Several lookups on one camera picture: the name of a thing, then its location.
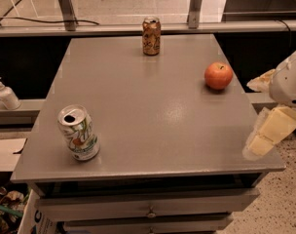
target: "gray tabletop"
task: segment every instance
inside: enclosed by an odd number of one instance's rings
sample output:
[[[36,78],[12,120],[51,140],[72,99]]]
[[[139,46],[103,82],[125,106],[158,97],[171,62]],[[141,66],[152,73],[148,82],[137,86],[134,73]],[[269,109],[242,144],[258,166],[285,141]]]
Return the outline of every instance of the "gray tabletop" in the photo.
[[[15,181],[201,176],[279,171],[275,150],[242,156],[256,113],[235,77],[222,92],[204,70],[227,62],[213,35],[162,36],[158,56],[141,37],[73,39],[13,173]],[[69,104],[90,112],[100,151],[72,158],[57,127]]]

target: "white bottle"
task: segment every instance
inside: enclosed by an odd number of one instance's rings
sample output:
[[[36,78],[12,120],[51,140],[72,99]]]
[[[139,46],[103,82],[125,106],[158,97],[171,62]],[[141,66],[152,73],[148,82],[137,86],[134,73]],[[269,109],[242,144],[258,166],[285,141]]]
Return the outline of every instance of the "white bottle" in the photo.
[[[20,100],[15,95],[14,91],[10,87],[5,87],[2,82],[0,82],[0,100],[9,110],[14,110],[20,107]]]

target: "gold can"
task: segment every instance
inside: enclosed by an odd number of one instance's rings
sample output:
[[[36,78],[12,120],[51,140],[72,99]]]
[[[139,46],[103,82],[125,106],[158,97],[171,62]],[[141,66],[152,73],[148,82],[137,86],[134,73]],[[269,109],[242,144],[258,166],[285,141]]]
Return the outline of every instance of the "gold can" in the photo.
[[[142,48],[148,56],[157,55],[160,52],[161,24],[155,17],[149,17],[142,23]]]

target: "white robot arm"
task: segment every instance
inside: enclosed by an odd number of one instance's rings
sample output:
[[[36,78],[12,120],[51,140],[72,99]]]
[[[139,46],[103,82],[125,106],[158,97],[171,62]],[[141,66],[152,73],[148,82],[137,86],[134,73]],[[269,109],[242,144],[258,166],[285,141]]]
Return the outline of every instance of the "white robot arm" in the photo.
[[[243,156],[257,160],[296,129],[296,52],[247,86],[256,92],[268,92],[278,103],[274,109],[264,108],[259,113],[246,141]]]

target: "can lid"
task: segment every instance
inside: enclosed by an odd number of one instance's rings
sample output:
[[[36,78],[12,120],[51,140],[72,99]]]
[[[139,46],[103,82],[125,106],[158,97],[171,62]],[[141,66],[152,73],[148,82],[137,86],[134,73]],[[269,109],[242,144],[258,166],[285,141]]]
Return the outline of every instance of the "can lid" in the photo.
[[[159,22],[160,20],[157,17],[148,17],[148,18],[145,18],[144,21],[146,23],[156,23],[156,22]]]
[[[87,110],[82,105],[69,105],[58,114],[58,122],[64,126],[75,126],[87,116]]]

